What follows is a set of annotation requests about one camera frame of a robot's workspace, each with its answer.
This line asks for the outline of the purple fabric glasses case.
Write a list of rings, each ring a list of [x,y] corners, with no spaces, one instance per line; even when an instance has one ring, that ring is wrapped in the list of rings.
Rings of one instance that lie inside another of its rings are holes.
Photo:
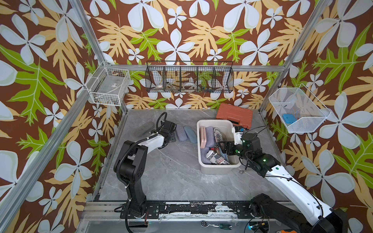
[[[177,138],[180,142],[184,142],[188,139],[187,134],[184,130],[184,127],[181,124],[176,125],[175,132],[176,132]]]

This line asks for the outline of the cream plastic storage box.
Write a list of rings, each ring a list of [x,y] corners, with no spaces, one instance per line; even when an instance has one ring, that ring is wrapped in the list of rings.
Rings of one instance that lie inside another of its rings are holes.
[[[200,147],[200,128],[204,127],[216,127],[222,134],[223,138],[227,141],[235,140],[235,129],[233,124],[228,120],[221,119],[203,119],[197,122],[197,138],[198,138],[198,161],[200,164],[200,170],[203,174],[215,174],[215,175],[224,175],[228,174],[232,169],[240,167],[241,163],[237,155],[228,156],[228,162],[230,165],[208,165],[203,163],[202,158],[202,149]]]

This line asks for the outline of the pink glasses case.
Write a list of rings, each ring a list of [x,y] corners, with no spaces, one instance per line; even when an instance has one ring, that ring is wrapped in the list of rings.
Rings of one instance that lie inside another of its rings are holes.
[[[200,148],[204,149],[207,144],[207,131],[205,126],[200,127]]]

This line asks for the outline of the lilac fabric glasses case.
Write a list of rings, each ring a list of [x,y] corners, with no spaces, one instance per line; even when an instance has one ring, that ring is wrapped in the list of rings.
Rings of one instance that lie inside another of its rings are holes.
[[[216,145],[214,127],[212,126],[206,127],[206,136],[207,136],[206,147],[209,147],[209,148],[214,147]]]

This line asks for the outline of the flag newspaper glasses case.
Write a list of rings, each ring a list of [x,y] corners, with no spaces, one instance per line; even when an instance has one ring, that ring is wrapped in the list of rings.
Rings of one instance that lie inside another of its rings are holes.
[[[215,165],[230,165],[230,163],[224,157],[216,153],[214,150],[210,150],[206,154],[206,159]]]

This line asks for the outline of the lavender fabric glasses case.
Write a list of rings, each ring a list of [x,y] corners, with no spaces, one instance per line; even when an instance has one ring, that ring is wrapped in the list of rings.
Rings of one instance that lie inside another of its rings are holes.
[[[201,153],[201,161],[202,161],[202,163],[205,164],[205,165],[211,165],[211,164],[212,164],[211,161],[208,160],[208,159],[206,158],[206,155],[207,155],[207,153],[208,153],[209,151],[210,151],[210,148],[209,148],[209,147],[205,147],[205,148],[203,148],[203,149],[200,149],[200,153]]]

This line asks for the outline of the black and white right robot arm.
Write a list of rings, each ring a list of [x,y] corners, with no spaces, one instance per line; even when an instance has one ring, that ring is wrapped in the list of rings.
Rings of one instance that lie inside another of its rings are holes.
[[[348,232],[346,213],[332,209],[309,193],[276,158],[263,152],[257,135],[239,134],[237,142],[224,141],[217,136],[215,141],[224,154],[245,160],[246,167],[276,186],[298,209],[294,211],[260,194],[250,201],[252,216],[276,219],[298,233]]]

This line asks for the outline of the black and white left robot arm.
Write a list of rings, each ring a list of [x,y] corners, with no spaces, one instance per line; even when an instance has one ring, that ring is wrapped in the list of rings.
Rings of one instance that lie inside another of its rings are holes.
[[[150,135],[136,142],[123,143],[113,167],[117,179],[125,185],[128,214],[141,217],[146,212],[147,198],[144,194],[141,177],[145,172],[148,153],[166,147],[172,140],[176,124],[163,120],[161,125],[150,131]]]

